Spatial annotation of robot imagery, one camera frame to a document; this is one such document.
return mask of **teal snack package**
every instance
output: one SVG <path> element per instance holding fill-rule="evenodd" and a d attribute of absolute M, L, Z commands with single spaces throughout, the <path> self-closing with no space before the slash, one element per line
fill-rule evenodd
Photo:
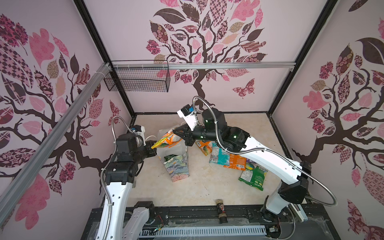
<path fill-rule="evenodd" d="M 253 166 L 253 170 L 250 170 L 251 167 L 247 167 L 246 170 L 242 172 L 241 176 L 239 177 L 239 180 L 262 191 L 264 179 L 268 171 L 263 168 L 260 168 L 259 166 Z"/>
<path fill-rule="evenodd" d="M 215 142 L 212 143 L 212 153 L 209 162 L 229 166 L 229 153 L 219 148 Z"/>

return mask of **aluminum rail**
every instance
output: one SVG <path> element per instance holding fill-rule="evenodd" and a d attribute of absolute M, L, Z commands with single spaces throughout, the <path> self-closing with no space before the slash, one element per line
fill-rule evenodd
<path fill-rule="evenodd" d="M 109 73 L 109 71 L 110 67 L 108 63 L 103 63 L 103 65 L 99 67 L 96 73 L 94 73 L 88 81 L 88 84 L 85 85 L 80 95 L 76 97 L 68 111 L 66 111 L 62 118 L 60 118 L 51 133 L 36 149 L 35 154 L 32 155 L 19 174 L 4 191 L 0 197 L 0 225 L 7 219 L 12 209 L 19 202 L 19 199 L 34 181 L 36 175 L 41 170 L 41 167 L 48 160 L 52 151 L 59 144 L 65 132 L 79 114 L 80 110 L 85 106 L 93 91 L 104 79 L 104 76 Z"/>
<path fill-rule="evenodd" d="M 128 64 L 126 61 L 112 61 L 114 68 L 167 68 L 167 64 Z M 294 68 L 295 62 L 259 62 L 259 63 L 171 63 L 169 70 L 179 69 L 230 69 L 230 68 Z"/>

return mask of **pink wall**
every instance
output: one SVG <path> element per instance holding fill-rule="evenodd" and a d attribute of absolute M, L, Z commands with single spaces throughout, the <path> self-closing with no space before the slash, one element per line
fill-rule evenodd
<path fill-rule="evenodd" d="M 12 1 L 0 14 L 3 193 L 102 60 L 71 0 Z M 102 82 L 1 227 L 1 239 L 80 238 L 101 201 L 99 172 L 114 149 L 108 121 L 117 114 L 130 121 L 118 93 Z M 116 124 L 117 135 L 125 131 Z"/>
<path fill-rule="evenodd" d="M 242 56 L 253 54 L 259 54 L 260 61 L 294 61 L 325 2 L 118 0 L 111 4 L 97 0 L 86 1 L 86 4 L 113 60 L 154 59 L 162 55 L 169 61 L 175 58 L 179 63 L 209 63 L 208 56 L 212 54 L 214 63 L 225 58 L 239 61 Z M 179 17 L 167 12 L 177 13 Z M 203 28 L 193 31 L 199 22 L 207 23 L 206 17 L 213 23 L 212 31 Z M 160 35 L 167 34 L 163 42 L 154 36 L 150 21 L 161 26 Z M 242 37 L 247 24 L 250 29 Z M 153 26 L 157 36 L 158 25 Z M 252 38 L 254 31 L 261 31 L 256 39 Z M 221 39 L 215 39 L 218 33 L 222 33 Z M 184 81 L 175 78 L 178 73 L 173 71 L 168 93 L 127 92 L 127 95 L 136 112 L 175 112 L 190 104 L 195 95 L 205 97 L 221 111 L 267 111 L 288 70 L 247 71 L 233 74 L 224 69 L 201 70 L 194 79 L 194 70 L 189 70 L 180 72 L 181 76 L 186 74 Z M 208 74 L 214 74 L 215 79 L 207 78 Z"/>
<path fill-rule="evenodd" d="M 383 239 L 384 2 L 354 2 L 339 3 L 274 119 L 294 159 L 336 195 L 326 209 L 341 239 Z"/>

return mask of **pink butterfly decal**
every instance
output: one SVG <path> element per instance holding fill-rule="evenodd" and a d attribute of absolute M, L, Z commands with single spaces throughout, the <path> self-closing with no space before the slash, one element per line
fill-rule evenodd
<path fill-rule="evenodd" d="M 247 85 L 245 86 L 245 88 L 234 88 L 232 90 L 235 91 L 235 93 L 238 93 L 240 97 L 242 97 L 244 99 L 244 96 L 247 94 L 247 93 L 253 93 L 254 94 L 254 90 L 255 88 L 253 87 L 253 85 L 255 84 L 255 79 L 251 79 Z"/>
<path fill-rule="evenodd" d="M 110 105 L 111 110 L 112 110 L 112 116 L 109 118 L 109 122 L 108 122 L 108 125 L 110 126 L 112 124 L 112 118 L 114 116 L 119 115 L 120 110 L 118 107 L 115 107 L 115 104 L 111 100 L 109 101 L 109 105 Z M 115 122 L 115 124 L 117 124 L 119 122 L 119 119 L 115 118 L 114 122 Z"/>

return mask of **black wire basket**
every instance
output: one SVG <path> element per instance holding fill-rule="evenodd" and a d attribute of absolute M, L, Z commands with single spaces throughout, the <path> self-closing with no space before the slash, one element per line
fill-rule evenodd
<path fill-rule="evenodd" d="M 168 92 L 170 76 L 166 60 L 113 61 L 104 78 L 109 91 Z"/>

